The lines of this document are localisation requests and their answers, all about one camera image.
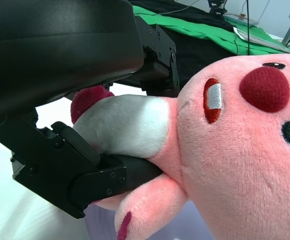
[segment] green cloth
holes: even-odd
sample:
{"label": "green cloth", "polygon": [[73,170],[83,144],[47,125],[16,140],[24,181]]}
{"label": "green cloth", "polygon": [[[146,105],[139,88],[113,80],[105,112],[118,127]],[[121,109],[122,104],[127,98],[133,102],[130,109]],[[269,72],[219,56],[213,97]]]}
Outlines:
{"label": "green cloth", "polygon": [[[155,15],[154,12],[148,11],[142,7],[134,6],[134,14],[140,16],[149,25],[158,24],[162,27],[168,28],[175,32],[185,34],[194,38],[212,40],[216,44],[220,45],[224,49],[237,54],[247,55],[248,44],[246,41],[240,39],[235,33],[231,33],[224,29],[208,26],[205,24],[197,24],[182,19],[168,17],[164,15]],[[247,27],[241,26],[235,23],[231,23],[239,30],[247,32]],[[263,29],[258,27],[251,27],[249,33],[252,36],[260,39],[281,45],[280,42],[273,40]],[[281,54],[283,52],[271,49],[269,47],[261,46],[259,44],[250,43],[251,55],[265,55],[265,54]]]}

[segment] black cloth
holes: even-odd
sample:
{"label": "black cloth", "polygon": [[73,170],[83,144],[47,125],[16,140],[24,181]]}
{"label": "black cloth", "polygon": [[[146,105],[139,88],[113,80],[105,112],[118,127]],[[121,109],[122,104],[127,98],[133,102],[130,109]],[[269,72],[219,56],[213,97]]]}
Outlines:
{"label": "black cloth", "polygon": [[[174,0],[128,0],[132,5],[138,6],[154,13],[167,13],[187,7],[179,4]],[[195,8],[193,6],[183,11],[164,14],[164,16],[182,19],[187,22],[196,24],[206,24],[212,27],[222,28],[229,32],[233,32],[233,26],[226,22],[223,17],[211,15],[208,12]]]}
{"label": "black cloth", "polygon": [[218,60],[235,56],[213,41],[183,35],[165,27],[162,29],[177,47],[176,63],[181,88],[204,67]]}

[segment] plush toy mouth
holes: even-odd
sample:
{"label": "plush toy mouth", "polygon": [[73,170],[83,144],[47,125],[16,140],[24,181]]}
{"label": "plush toy mouth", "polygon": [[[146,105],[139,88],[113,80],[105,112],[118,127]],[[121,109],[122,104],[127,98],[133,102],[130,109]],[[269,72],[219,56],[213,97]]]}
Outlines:
{"label": "plush toy mouth", "polygon": [[218,80],[209,79],[204,87],[204,112],[209,124],[216,122],[222,108],[221,84]]}

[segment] white tooth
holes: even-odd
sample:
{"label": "white tooth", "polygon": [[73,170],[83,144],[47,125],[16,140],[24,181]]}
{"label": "white tooth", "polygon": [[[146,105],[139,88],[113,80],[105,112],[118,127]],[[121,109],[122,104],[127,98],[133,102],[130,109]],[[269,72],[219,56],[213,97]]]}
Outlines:
{"label": "white tooth", "polygon": [[207,91],[207,105],[209,109],[222,108],[220,83],[214,84]]}

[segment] stuffed animal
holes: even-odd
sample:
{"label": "stuffed animal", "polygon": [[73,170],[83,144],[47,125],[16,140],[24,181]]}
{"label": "stuffed animal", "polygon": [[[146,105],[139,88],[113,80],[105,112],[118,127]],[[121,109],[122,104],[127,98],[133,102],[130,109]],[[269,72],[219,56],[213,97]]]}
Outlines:
{"label": "stuffed animal", "polygon": [[290,54],[223,59],[178,98],[88,88],[71,111],[74,129],[100,153],[163,170],[97,203],[116,210],[118,240],[147,239],[188,200],[216,240],[290,240]]}

